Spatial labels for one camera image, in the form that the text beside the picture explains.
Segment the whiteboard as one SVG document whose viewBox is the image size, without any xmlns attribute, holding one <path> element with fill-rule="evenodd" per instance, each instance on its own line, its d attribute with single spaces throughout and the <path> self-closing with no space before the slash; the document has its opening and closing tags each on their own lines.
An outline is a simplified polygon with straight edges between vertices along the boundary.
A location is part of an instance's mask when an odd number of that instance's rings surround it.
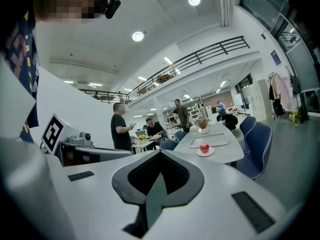
<svg viewBox="0 0 320 240">
<path fill-rule="evenodd" d="M 238 108 L 244 108 L 245 104 L 244 104 L 244 102 L 243 102 L 243 99 L 242 99 L 241 94 L 240 94 L 240 93 L 236 94 L 236 95 L 234 96 L 234 98 L 235 98 L 236 106 L 237 106 Z"/>
</svg>

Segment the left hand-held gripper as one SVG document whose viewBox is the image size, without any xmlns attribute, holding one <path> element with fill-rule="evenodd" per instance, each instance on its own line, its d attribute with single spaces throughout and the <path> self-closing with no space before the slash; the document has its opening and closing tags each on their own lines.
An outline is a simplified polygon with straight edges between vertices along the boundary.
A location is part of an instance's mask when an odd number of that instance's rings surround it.
<svg viewBox="0 0 320 240">
<path fill-rule="evenodd" d="M 94 146 L 90 133 L 80 131 L 55 113 L 41 141 L 48 153 L 56 156 L 63 167 L 106 162 L 133 155 L 128 150 Z"/>
</svg>

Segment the yellow green frame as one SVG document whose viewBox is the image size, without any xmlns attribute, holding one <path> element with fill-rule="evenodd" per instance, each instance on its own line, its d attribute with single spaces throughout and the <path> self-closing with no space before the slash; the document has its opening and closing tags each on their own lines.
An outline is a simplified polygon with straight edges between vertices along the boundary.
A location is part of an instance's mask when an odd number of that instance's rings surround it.
<svg viewBox="0 0 320 240">
<path fill-rule="evenodd" d="M 296 109 L 289 114 L 289 118 L 291 119 L 291 123 L 294 125 L 298 125 L 298 123 L 303 123 L 302 113 L 300 107 L 296 107 Z"/>
</svg>

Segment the blue wall poster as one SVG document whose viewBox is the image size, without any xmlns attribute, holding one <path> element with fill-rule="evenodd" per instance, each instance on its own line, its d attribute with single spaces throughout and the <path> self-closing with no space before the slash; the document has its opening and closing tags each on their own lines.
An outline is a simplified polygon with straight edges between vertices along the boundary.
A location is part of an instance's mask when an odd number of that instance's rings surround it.
<svg viewBox="0 0 320 240">
<path fill-rule="evenodd" d="M 278 56 L 277 52 L 275 50 L 273 50 L 271 53 L 270 53 L 274 63 L 278 66 L 280 65 L 282 62 L 280 60 L 280 57 Z"/>
</svg>

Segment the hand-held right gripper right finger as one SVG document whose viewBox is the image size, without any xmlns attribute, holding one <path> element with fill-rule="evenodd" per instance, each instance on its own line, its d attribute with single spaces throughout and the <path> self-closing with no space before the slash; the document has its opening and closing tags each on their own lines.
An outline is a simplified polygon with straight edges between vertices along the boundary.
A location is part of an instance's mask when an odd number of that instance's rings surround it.
<svg viewBox="0 0 320 240">
<path fill-rule="evenodd" d="M 197 166 L 168 150 L 161 151 L 160 173 L 167 193 L 163 207 L 188 205 L 200 193 L 205 183 L 204 174 Z"/>
</svg>

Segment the black framed glass window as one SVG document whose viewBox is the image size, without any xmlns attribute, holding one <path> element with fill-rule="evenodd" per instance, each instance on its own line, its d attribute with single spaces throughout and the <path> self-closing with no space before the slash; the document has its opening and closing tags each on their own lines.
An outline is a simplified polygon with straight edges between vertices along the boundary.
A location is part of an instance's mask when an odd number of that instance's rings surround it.
<svg viewBox="0 0 320 240">
<path fill-rule="evenodd" d="M 239 0 L 239 5 L 276 39 L 300 81 L 306 110 L 320 114 L 320 30 L 312 33 L 289 0 Z"/>
</svg>

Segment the white round saucer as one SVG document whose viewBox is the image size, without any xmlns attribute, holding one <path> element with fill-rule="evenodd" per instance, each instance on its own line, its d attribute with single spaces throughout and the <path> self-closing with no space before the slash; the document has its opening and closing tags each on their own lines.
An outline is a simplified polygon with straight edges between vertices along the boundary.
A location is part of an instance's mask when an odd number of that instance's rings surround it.
<svg viewBox="0 0 320 240">
<path fill-rule="evenodd" d="M 199 148 L 196 151 L 196 154 L 200 157 L 208 157 L 208 156 L 211 156 L 214 152 L 215 152 L 215 149 L 213 147 L 209 147 L 207 149 Z"/>
</svg>

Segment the dark blue padded chair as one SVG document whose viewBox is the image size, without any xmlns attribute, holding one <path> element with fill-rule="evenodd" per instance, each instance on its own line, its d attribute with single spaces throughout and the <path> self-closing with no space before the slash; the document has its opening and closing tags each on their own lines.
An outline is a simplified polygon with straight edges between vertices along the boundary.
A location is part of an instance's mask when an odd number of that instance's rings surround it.
<svg viewBox="0 0 320 240">
<path fill-rule="evenodd" d="M 166 139 L 165 141 L 163 141 L 161 144 L 160 144 L 160 149 L 161 150 L 169 150 L 169 151 L 173 151 L 177 145 L 179 143 L 176 142 L 176 141 L 173 141 L 171 139 Z"/>
<path fill-rule="evenodd" d="M 239 144 L 244 155 L 248 155 L 250 153 L 250 147 L 247 142 L 247 134 L 253 129 L 256 123 L 256 118 L 248 115 L 239 126 L 243 134 L 243 139 L 239 141 Z"/>
<path fill-rule="evenodd" d="M 177 140 L 177 142 L 179 143 L 185 136 L 187 135 L 187 133 L 185 133 L 182 130 L 178 130 L 175 134 L 174 137 Z"/>
<path fill-rule="evenodd" d="M 243 159 L 237 161 L 237 170 L 252 180 L 259 178 L 269 160 L 272 137 L 272 128 L 262 122 L 257 122 L 246 135 L 246 143 L 250 153 L 245 154 Z"/>
</svg>

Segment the white ceiling pipe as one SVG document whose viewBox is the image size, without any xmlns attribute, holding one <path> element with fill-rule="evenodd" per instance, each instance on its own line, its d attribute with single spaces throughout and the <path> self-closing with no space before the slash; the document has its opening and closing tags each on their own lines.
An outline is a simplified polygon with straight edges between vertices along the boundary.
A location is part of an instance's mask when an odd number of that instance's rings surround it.
<svg viewBox="0 0 320 240">
<path fill-rule="evenodd" d="M 219 0 L 221 9 L 221 27 L 228 27 L 232 21 L 232 14 L 234 9 L 234 0 Z"/>
</svg>

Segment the white side table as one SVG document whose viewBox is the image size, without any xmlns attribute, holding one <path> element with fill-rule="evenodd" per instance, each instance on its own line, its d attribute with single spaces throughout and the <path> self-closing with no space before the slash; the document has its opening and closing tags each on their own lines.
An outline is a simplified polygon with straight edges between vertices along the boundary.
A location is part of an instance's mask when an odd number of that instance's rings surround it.
<svg viewBox="0 0 320 240">
<path fill-rule="evenodd" d="M 134 154 L 136 154 L 136 149 L 140 149 L 141 152 L 146 151 L 146 147 L 151 145 L 152 143 L 158 141 L 160 138 L 150 138 L 146 140 L 135 139 L 132 141 L 131 149 Z"/>
</svg>

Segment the black bag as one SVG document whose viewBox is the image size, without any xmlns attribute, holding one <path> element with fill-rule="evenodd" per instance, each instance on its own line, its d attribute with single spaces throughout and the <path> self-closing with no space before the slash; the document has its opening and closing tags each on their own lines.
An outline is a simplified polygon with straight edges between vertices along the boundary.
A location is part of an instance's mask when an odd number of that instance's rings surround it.
<svg viewBox="0 0 320 240">
<path fill-rule="evenodd" d="M 282 105 L 281 105 L 281 100 L 280 99 L 275 99 L 272 102 L 272 106 L 273 106 L 273 111 L 274 111 L 274 116 L 278 117 L 278 116 L 282 116 L 285 114 L 285 110 L 283 109 Z"/>
</svg>

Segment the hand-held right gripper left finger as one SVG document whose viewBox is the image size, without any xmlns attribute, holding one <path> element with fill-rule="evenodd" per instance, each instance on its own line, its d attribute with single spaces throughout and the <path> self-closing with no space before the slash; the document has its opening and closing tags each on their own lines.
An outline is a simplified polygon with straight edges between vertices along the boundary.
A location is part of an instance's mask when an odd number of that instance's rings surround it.
<svg viewBox="0 0 320 240">
<path fill-rule="evenodd" d="M 160 150 L 155 150 L 114 173 L 112 187 L 123 202 L 141 206 L 160 174 Z"/>
</svg>

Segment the person's black printed jersey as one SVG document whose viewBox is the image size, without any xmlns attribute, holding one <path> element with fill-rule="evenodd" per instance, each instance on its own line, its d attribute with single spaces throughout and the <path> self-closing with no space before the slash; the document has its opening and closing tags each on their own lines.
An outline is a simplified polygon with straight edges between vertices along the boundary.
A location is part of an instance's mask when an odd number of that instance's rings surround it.
<svg viewBox="0 0 320 240">
<path fill-rule="evenodd" d="M 37 100 L 39 58 L 34 29 L 35 0 L 0 0 L 0 53 L 12 73 Z"/>
</svg>

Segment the black metal railing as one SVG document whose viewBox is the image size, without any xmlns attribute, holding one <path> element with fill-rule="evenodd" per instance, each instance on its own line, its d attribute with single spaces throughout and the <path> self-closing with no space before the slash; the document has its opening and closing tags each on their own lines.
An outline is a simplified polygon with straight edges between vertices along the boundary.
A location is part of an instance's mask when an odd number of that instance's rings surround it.
<svg viewBox="0 0 320 240">
<path fill-rule="evenodd" d="M 202 65 L 204 62 L 207 62 L 215 57 L 222 55 L 227 56 L 233 51 L 246 48 L 249 49 L 250 46 L 245 40 L 245 37 L 242 35 L 236 36 L 205 46 L 176 60 L 172 64 L 157 71 L 146 80 L 143 80 L 142 83 L 138 84 L 132 90 L 125 90 L 124 93 L 89 89 L 81 89 L 80 91 L 103 103 L 115 104 L 117 102 L 122 102 L 123 104 L 127 105 L 140 96 L 160 86 L 166 81 L 181 75 L 182 72 L 194 66 Z"/>
</svg>

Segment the white lockers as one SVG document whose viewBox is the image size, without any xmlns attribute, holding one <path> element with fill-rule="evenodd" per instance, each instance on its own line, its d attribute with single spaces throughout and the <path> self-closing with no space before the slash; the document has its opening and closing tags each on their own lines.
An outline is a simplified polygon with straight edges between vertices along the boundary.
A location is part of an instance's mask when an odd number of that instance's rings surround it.
<svg viewBox="0 0 320 240">
<path fill-rule="evenodd" d="M 250 96 L 253 98 L 253 115 L 257 122 L 272 118 L 272 104 L 269 100 L 269 89 L 266 81 L 258 80 L 249 86 Z"/>
</svg>

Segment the pink coat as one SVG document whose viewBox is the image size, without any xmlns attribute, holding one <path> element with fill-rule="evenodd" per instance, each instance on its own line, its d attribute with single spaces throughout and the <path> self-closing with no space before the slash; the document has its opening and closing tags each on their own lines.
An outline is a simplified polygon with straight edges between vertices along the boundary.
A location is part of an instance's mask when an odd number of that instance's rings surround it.
<svg viewBox="0 0 320 240">
<path fill-rule="evenodd" d="M 290 110 L 290 99 L 285 81 L 278 75 L 275 75 L 275 83 L 280 103 L 285 111 Z"/>
</svg>

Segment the clothes rack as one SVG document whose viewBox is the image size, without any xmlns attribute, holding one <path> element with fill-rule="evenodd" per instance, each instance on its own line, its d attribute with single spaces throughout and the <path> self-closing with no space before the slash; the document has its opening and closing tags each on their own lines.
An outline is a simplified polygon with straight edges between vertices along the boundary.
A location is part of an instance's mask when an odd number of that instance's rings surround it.
<svg viewBox="0 0 320 240">
<path fill-rule="evenodd" d="M 280 70 L 278 70 L 276 72 L 271 72 L 268 75 L 267 86 L 269 88 L 269 100 L 271 101 L 273 119 L 277 118 L 277 117 L 275 117 L 275 114 L 274 114 L 273 101 L 276 99 L 279 99 L 278 92 L 277 92 L 277 86 L 276 86 L 276 82 L 275 82 L 276 74 L 278 74 L 284 80 L 286 87 L 287 87 L 288 95 L 289 95 L 290 110 L 286 111 L 283 108 L 285 111 L 285 114 L 283 114 L 282 116 L 284 116 L 284 115 L 289 116 L 290 113 L 293 112 L 296 109 L 296 107 L 300 107 L 300 104 L 301 104 L 300 103 L 300 95 L 294 92 L 294 85 L 292 83 L 292 79 L 295 75 L 293 74 L 293 72 L 286 65 L 281 67 Z"/>
</svg>

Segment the grey rectangular tray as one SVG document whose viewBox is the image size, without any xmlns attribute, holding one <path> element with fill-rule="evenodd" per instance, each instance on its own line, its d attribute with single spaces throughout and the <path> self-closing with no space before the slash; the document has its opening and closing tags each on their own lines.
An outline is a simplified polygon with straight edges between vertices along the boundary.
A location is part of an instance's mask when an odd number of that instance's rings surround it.
<svg viewBox="0 0 320 240">
<path fill-rule="evenodd" d="M 203 134 L 192 139 L 190 148 L 200 148 L 201 145 L 208 144 L 210 147 L 224 146 L 228 144 L 228 138 L 225 133 Z"/>
</svg>

